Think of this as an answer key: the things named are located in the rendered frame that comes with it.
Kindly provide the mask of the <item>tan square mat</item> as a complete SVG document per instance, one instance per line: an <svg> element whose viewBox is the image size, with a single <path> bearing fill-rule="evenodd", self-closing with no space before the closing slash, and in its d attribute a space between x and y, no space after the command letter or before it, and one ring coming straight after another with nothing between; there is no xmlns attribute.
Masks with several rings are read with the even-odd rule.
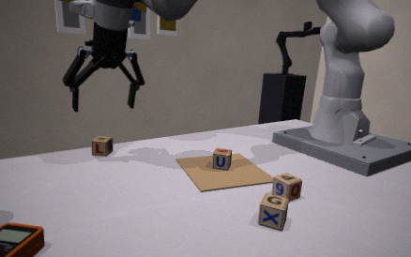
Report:
<svg viewBox="0 0 411 257"><path fill-rule="evenodd" d="M273 177L240 154L228 171L212 168L213 156L175 159L201 192L273 183Z"/></svg>

